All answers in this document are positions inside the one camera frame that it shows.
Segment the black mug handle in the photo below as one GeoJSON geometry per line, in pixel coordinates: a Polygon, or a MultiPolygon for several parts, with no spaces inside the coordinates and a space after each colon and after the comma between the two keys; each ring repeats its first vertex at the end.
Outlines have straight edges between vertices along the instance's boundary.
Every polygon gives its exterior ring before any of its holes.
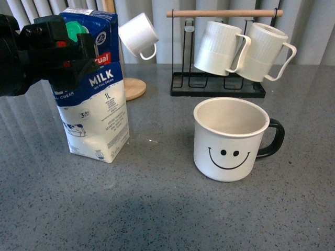
{"type": "Polygon", "coordinates": [[[276,129],[276,135],[274,136],[274,139],[270,145],[258,150],[256,158],[265,158],[271,156],[272,154],[276,153],[283,144],[285,130],[282,124],[280,124],[278,120],[270,119],[269,127],[274,127],[276,129]]]}

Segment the cow illustration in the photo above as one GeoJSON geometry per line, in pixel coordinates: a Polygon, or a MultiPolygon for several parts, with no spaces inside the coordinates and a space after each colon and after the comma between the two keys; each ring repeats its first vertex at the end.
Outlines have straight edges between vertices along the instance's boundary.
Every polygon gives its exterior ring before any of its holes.
{"type": "Polygon", "coordinates": [[[82,124],[67,124],[63,121],[63,125],[67,132],[75,137],[85,137],[86,132],[82,124]]]}

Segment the smiley face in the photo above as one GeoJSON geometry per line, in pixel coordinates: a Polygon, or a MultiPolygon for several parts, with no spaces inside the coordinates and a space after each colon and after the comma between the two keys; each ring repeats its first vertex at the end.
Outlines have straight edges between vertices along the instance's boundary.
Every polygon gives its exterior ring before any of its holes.
{"type": "MultiPolygon", "coordinates": [[[[215,163],[215,161],[213,160],[213,158],[211,156],[210,150],[211,150],[211,147],[208,148],[208,151],[209,151],[209,157],[210,157],[211,161],[213,162],[213,164],[216,165],[217,167],[221,168],[221,169],[224,169],[224,170],[233,170],[235,168],[238,168],[239,166],[241,166],[247,160],[247,158],[249,157],[249,154],[250,154],[250,152],[248,152],[248,154],[245,157],[245,159],[243,160],[243,162],[241,164],[235,166],[235,167],[222,167],[222,166],[219,166],[218,164],[215,163]]],[[[222,156],[227,155],[227,151],[226,150],[221,150],[220,153],[221,153],[222,156]]],[[[240,154],[239,151],[234,151],[233,152],[233,156],[234,157],[237,157],[239,154],[240,154]]]]}

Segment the smile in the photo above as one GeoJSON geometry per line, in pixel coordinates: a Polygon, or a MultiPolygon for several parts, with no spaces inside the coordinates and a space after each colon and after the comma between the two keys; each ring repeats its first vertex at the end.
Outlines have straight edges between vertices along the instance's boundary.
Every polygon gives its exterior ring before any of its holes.
{"type": "Polygon", "coordinates": [[[249,154],[250,154],[250,152],[248,152],[248,154],[247,154],[247,156],[245,157],[245,159],[243,160],[243,162],[242,162],[241,164],[239,164],[238,166],[235,166],[235,167],[232,167],[232,168],[225,168],[225,167],[219,166],[218,164],[215,163],[215,161],[214,161],[213,158],[211,157],[210,149],[211,149],[211,148],[209,147],[208,150],[209,150],[209,157],[210,157],[211,161],[214,163],[214,165],[216,165],[217,167],[219,167],[219,168],[221,168],[221,169],[224,169],[224,170],[233,170],[233,169],[235,169],[235,168],[238,168],[239,166],[241,166],[241,165],[247,160],[247,158],[249,157],[249,154]]]}

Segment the green bottle cap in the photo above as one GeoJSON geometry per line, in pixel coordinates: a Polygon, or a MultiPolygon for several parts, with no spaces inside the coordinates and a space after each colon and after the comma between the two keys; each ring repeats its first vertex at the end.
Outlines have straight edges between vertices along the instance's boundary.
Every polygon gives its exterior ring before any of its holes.
{"type": "Polygon", "coordinates": [[[67,22],[66,29],[68,30],[69,38],[72,39],[74,42],[78,41],[77,34],[87,33],[86,29],[77,21],[67,22]]]}

